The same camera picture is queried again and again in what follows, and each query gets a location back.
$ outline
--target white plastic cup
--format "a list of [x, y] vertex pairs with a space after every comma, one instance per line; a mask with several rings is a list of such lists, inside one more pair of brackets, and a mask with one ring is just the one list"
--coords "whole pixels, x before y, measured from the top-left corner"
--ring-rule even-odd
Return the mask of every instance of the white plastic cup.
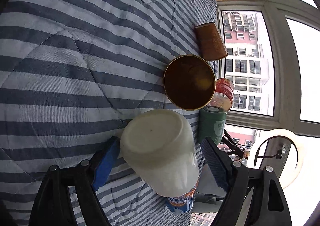
[[135, 117], [120, 140], [124, 160], [159, 195], [189, 192], [199, 178], [193, 133], [187, 119], [165, 109]]

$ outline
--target blue and white striped bedspread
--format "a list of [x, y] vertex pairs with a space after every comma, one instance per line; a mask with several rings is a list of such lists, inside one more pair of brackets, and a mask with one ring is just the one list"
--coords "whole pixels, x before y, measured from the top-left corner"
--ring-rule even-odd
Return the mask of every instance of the blue and white striped bedspread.
[[[199, 54], [194, 27], [215, 18], [216, 0], [9, 1], [0, 15], [0, 199], [18, 225], [28, 224], [50, 165], [91, 158], [138, 114], [173, 109], [195, 134], [198, 111], [170, 103], [162, 75], [173, 58]], [[201, 169], [197, 142], [196, 151]], [[97, 196], [112, 225], [190, 221], [170, 213], [122, 158]]]

